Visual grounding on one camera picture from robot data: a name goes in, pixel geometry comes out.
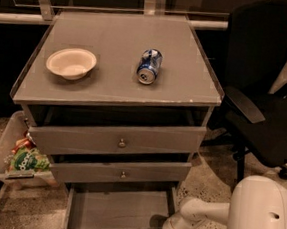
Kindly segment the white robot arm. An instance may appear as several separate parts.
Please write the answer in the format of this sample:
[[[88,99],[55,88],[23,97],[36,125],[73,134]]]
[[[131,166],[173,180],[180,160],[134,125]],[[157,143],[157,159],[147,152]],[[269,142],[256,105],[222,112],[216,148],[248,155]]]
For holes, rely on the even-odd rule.
[[[208,221],[227,229],[287,229],[287,189],[267,177],[249,176],[228,203],[185,197],[162,229],[196,229]]]

